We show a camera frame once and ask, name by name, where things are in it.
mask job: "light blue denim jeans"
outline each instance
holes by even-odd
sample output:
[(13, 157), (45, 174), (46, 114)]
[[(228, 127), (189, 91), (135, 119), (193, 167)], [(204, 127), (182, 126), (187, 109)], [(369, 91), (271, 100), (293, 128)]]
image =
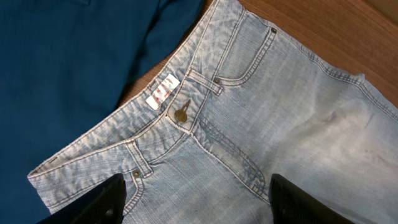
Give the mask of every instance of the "light blue denim jeans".
[(28, 178), (52, 213), (123, 173), (123, 223), (272, 223), (278, 173), (355, 223), (397, 223), (397, 148), (398, 110), (363, 75), (217, 0), (146, 89)]

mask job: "teal garment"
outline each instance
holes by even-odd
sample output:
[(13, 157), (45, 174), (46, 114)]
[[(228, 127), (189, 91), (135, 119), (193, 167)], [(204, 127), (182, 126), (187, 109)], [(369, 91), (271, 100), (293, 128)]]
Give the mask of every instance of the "teal garment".
[(165, 58), (198, 0), (0, 0), (0, 223), (49, 211), (26, 176), (109, 115)]

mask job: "button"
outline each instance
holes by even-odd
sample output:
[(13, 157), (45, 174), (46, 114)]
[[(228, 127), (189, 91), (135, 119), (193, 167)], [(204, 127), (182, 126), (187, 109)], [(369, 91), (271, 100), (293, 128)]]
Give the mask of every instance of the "button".
[(185, 123), (188, 119), (187, 113), (183, 109), (177, 110), (175, 112), (175, 119), (181, 123)]
[(132, 172), (132, 175), (133, 175), (135, 178), (138, 178), (138, 177), (141, 176), (141, 172), (139, 172), (139, 169), (137, 169), (137, 170), (134, 170), (134, 171)]

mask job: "wooden table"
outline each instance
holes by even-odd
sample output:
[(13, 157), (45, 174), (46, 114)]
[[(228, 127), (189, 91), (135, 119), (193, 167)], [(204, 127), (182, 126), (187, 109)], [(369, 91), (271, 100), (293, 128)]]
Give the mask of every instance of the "wooden table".
[[(373, 5), (364, 0), (240, 2), (332, 65), (352, 74), (364, 73), (366, 79), (398, 107), (398, 25)], [(210, 3), (211, 0), (206, 0), (203, 12)], [(127, 86), (121, 104), (145, 88), (169, 58), (170, 55)]]

